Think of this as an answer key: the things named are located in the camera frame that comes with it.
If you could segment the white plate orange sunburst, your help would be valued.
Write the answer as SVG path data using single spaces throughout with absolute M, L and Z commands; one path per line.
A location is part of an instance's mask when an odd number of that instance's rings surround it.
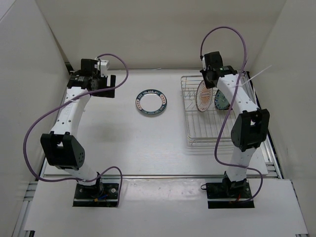
M 213 99 L 213 88 L 207 88 L 205 82 L 201 81 L 196 93 L 196 107 L 199 112 L 208 110 Z

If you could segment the blue floral plate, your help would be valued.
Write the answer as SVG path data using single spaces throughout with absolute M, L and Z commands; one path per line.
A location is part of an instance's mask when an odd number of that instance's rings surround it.
M 227 98 L 219 89 L 216 91 L 216 94 L 214 96 L 214 105 L 215 105 L 215 108 L 220 111 L 228 110 L 230 107 L 230 104 Z

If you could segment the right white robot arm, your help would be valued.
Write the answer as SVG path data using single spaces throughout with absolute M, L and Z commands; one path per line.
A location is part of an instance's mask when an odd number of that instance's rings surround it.
M 231 130 L 233 155 L 222 181 L 222 193 L 234 197 L 246 183 L 246 170 L 257 148 L 267 138 L 270 113 L 260 109 L 240 84 L 240 74 L 224 66 L 220 52 L 201 56 L 202 73 L 207 88 L 218 88 L 237 116 Z

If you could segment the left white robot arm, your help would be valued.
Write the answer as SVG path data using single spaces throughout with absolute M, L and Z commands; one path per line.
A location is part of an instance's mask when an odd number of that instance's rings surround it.
M 113 98 L 116 76 L 108 75 L 109 61 L 82 59 L 81 69 L 72 73 L 66 90 L 64 106 L 55 125 L 48 134 L 40 138 L 49 165 L 64 170 L 79 179 L 93 198 L 102 195 L 104 186 L 98 182 L 98 172 L 85 161 L 85 150 L 76 139 L 79 122 L 85 106 L 91 98 L 89 92 L 109 88 L 110 91 L 96 96 Z

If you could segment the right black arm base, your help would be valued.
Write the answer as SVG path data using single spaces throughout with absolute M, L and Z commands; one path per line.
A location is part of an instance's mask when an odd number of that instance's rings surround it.
M 206 191 L 208 209 L 244 209 L 254 208 L 250 185 L 246 182 L 245 186 L 232 191 L 229 194 L 222 183 L 202 184 L 200 189 Z

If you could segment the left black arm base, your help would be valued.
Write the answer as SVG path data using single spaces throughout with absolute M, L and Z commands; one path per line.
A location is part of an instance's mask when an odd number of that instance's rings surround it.
M 73 207 L 118 207 L 120 183 L 99 178 L 92 186 L 77 183 Z

